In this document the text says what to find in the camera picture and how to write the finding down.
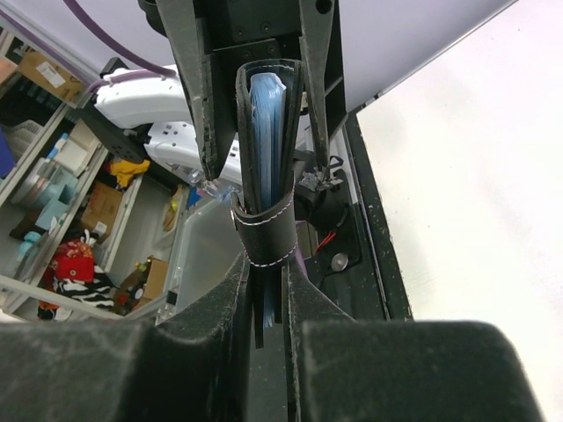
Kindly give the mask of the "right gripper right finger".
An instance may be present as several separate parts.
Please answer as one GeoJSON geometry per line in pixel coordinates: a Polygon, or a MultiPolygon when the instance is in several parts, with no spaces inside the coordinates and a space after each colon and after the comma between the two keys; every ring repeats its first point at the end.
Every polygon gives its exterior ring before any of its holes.
{"type": "Polygon", "coordinates": [[[475,321],[355,320],[289,263],[284,329],[298,421],[539,421],[515,348],[475,321]]]}

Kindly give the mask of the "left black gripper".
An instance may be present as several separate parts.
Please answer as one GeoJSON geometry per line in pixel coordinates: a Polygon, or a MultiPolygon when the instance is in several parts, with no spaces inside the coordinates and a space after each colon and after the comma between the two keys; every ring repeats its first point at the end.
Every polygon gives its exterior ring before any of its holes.
{"type": "Polygon", "coordinates": [[[267,58],[302,58],[314,150],[318,168],[325,170],[329,138],[347,117],[336,1],[164,0],[156,5],[206,179],[220,176],[236,132],[232,100],[238,68],[267,58]]]}

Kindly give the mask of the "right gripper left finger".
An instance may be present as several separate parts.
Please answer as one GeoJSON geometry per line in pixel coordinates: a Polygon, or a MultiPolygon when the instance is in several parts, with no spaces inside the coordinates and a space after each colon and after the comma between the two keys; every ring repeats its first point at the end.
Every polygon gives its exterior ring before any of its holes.
{"type": "Polygon", "coordinates": [[[161,324],[1,327],[4,421],[239,421],[248,379],[249,263],[161,324]]]}

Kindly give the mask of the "black leather card holder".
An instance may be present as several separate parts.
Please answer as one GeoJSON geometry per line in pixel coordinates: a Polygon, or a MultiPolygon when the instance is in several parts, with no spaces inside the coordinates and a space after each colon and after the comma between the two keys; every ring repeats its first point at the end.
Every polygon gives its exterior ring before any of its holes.
{"type": "Polygon", "coordinates": [[[297,249],[294,152],[303,96],[303,64],[248,62],[235,82],[243,195],[231,213],[251,265],[254,338],[282,320],[282,267],[297,249]]]}

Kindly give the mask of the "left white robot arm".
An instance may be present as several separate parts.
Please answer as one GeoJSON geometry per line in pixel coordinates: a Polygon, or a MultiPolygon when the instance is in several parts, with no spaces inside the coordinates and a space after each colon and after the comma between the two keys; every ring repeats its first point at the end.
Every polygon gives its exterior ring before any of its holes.
{"type": "Polygon", "coordinates": [[[347,117],[335,1],[142,1],[172,49],[170,67],[117,69],[94,105],[115,127],[190,121],[202,168],[216,178],[239,139],[245,178],[291,165],[298,122],[311,123],[318,183],[347,117]]]}

